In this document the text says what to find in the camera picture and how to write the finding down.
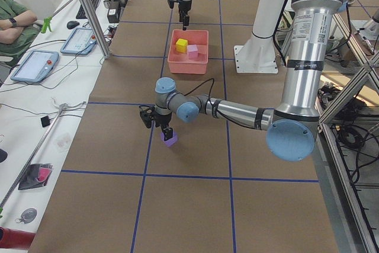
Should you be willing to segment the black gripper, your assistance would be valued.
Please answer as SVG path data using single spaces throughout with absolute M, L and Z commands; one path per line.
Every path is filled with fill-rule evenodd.
M 158 113 L 155 114 L 156 127 L 164 128 L 162 130 L 164 140 L 169 140 L 173 138 L 173 128 L 169 127 L 171 118 L 172 118 L 172 113 L 165 114 L 165 115 L 158 114 Z
M 179 22 L 183 22 L 183 30 L 186 30 L 189 26 L 190 17 L 187 15 L 188 12 L 191 10 L 192 7 L 192 0 L 185 1 L 185 0 L 179 0 Z

